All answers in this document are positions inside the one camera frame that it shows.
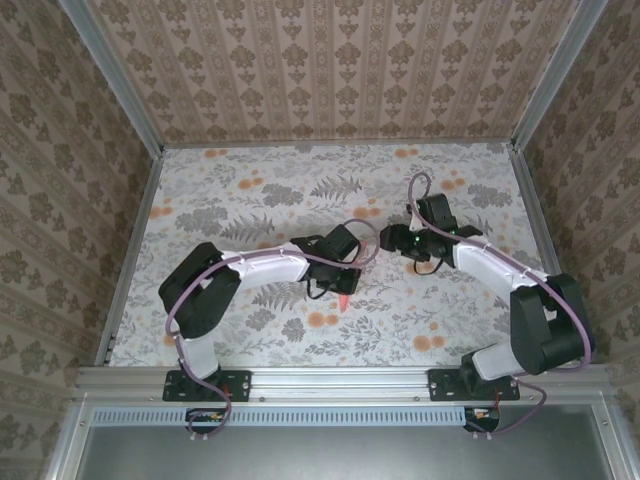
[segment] wall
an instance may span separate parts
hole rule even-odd
[[[149,167],[56,2],[0,2],[0,478],[37,478],[55,446]]]
[[[598,353],[640,431],[640,2],[611,1],[525,156]]]
[[[507,138],[576,0],[91,0],[164,142]]]

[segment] floral tablecloth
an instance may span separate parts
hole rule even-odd
[[[502,144],[168,150],[110,364],[177,363],[157,292],[199,243],[251,250],[327,234],[352,217],[379,229],[406,222],[407,185],[422,170],[460,224],[540,267]],[[366,227],[350,228],[370,252]],[[508,319],[507,305],[468,275],[445,265],[421,277],[410,260],[381,251],[344,313],[337,295],[307,299],[303,283],[239,293],[215,330],[216,351],[228,367],[457,364],[505,340]]]

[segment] vented metal strip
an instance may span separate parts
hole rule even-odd
[[[91,426],[184,426],[185,407],[100,407]],[[229,426],[339,427],[339,426],[460,426],[465,424],[464,407],[235,407]],[[207,425],[194,422],[195,426]]]

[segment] robotic arm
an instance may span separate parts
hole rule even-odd
[[[362,270],[350,268],[347,263],[344,267],[335,264],[339,265],[360,248],[358,239],[344,225],[338,225],[326,237],[294,238],[279,247],[253,252],[219,251],[210,242],[198,245],[159,289],[167,312],[180,302],[171,331],[180,333],[174,338],[184,361],[197,378],[215,384],[220,366],[213,330],[236,292],[272,282],[301,281],[307,282],[310,292],[310,282],[315,280],[322,294],[351,295]],[[206,276],[191,294],[186,294],[188,287],[207,269],[224,261],[228,263]]]
[[[473,241],[462,243],[425,228],[408,206],[411,223],[390,225],[382,230],[381,248],[397,250],[415,261],[440,258],[491,287],[511,307],[510,341],[462,358],[460,379],[469,396],[477,396],[501,377],[522,372],[537,375],[585,354],[582,336],[568,313],[523,271],[543,279],[571,307],[587,332],[593,350],[585,307],[573,278],[566,274],[550,276],[527,268],[515,259],[509,258],[507,262],[497,258],[488,251],[489,244],[482,232],[473,226],[458,227],[443,194],[418,200],[417,209],[439,230]]]

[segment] metal bracket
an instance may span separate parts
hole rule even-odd
[[[457,368],[434,368],[427,371],[431,401],[491,401],[500,395],[500,400],[520,400],[520,390],[510,377],[502,377],[469,394]]]
[[[217,386],[224,391],[231,401],[248,402],[251,393],[250,370],[222,370]],[[215,392],[202,387],[191,380],[182,370],[167,372],[162,392],[165,402],[222,402]]]

